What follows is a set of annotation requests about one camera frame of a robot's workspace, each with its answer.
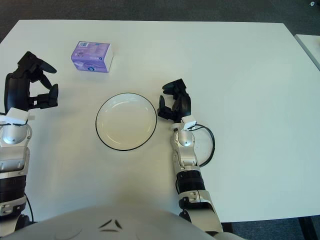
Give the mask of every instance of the dark floor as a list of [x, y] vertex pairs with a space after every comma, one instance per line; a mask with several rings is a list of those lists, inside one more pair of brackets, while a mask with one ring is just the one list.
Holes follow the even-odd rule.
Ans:
[[[20, 19], [233, 21], [284, 23], [320, 35], [320, 6], [308, 0], [0, 0], [0, 42]], [[320, 216], [312, 217], [320, 236]], [[233, 223], [252, 240], [303, 240], [297, 218]]]

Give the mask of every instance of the robotic hand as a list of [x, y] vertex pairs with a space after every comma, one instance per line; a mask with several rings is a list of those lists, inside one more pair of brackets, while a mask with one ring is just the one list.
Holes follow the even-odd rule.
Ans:
[[[57, 71], [45, 61], [27, 52], [15, 72], [5, 79], [4, 108], [0, 116], [0, 237], [29, 225], [29, 217], [21, 215], [26, 207], [26, 177], [32, 129], [27, 124], [29, 109], [45, 109], [58, 105], [58, 85], [51, 85], [43, 71]], [[30, 97], [30, 83], [40, 81], [49, 93]]]
[[186, 92], [186, 85], [179, 79], [164, 85], [162, 89], [164, 94], [173, 95], [175, 99], [171, 110], [165, 105], [164, 97], [160, 96], [158, 116], [174, 121], [171, 126], [173, 135], [170, 142], [176, 174], [175, 186], [179, 194], [179, 206], [182, 209], [179, 216], [214, 236], [223, 232], [223, 228], [210, 194], [205, 188], [195, 154], [195, 137], [191, 130], [197, 122], [191, 115], [191, 100]]

